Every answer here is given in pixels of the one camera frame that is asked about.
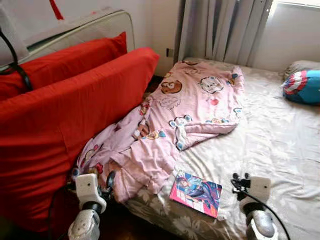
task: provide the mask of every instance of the red couch cushion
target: red couch cushion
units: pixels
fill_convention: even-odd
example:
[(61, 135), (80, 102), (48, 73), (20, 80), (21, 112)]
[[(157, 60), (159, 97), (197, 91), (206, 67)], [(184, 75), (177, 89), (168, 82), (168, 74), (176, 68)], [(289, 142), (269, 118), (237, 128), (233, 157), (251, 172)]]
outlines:
[(158, 59), (150, 48), (140, 48), (1, 101), (0, 215), (45, 231), (52, 196), (66, 183), (77, 155), (141, 102)]
[[(71, 78), (127, 53), (126, 33), (101, 38), (39, 57), (21, 64), (33, 89)], [(0, 76), (0, 101), (27, 91), (21, 76), (14, 72)]]

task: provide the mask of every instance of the blue pillow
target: blue pillow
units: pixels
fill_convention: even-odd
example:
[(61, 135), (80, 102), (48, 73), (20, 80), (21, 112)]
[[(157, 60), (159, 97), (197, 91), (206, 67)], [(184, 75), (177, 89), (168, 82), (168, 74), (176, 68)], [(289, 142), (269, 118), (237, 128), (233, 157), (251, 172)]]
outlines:
[(283, 95), (290, 101), (320, 104), (320, 70), (298, 71), (290, 75), (283, 85)]

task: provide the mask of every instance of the pink blanket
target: pink blanket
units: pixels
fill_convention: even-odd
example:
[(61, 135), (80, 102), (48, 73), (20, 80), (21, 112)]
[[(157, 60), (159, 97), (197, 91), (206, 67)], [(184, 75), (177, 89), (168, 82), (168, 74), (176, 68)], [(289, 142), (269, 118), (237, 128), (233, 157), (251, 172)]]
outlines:
[(140, 106), (86, 144), (77, 160), (80, 173), (96, 173), (104, 187), (115, 170), (118, 202), (143, 186), (156, 194), (180, 151), (237, 126), (243, 92), (239, 67), (230, 72), (205, 62), (178, 62)]

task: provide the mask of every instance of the gray curtain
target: gray curtain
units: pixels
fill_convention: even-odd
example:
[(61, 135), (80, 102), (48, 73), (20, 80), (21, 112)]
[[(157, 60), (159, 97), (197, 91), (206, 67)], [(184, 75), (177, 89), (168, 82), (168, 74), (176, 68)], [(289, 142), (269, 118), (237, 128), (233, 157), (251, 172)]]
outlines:
[(248, 65), (273, 0), (181, 0), (174, 62), (186, 57)]

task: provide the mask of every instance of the mattress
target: mattress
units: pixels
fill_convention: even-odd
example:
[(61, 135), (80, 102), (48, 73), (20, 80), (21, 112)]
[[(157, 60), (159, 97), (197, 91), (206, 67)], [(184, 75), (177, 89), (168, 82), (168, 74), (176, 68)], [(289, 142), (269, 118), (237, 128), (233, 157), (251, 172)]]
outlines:
[[(190, 60), (206, 61), (222, 70), (233, 67), (223, 62)], [(158, 194), (143, 188), (125, 206), (183, 239), (246, 239), (246, 217), (240, 212), (230, 179), (233, 173), (249, 173), (271, 179), (267, 203), (292, 239), (319, 239), (320, 107), (284, 99), (280, 87), (283, 81), (277, 72), (241, 69), (245, 100), (238, 127), (183, 151)], [(178, 170), (222, 185), (217, 219), (169, 199)], [(279, 238), (286, 239), (274, 221)]]

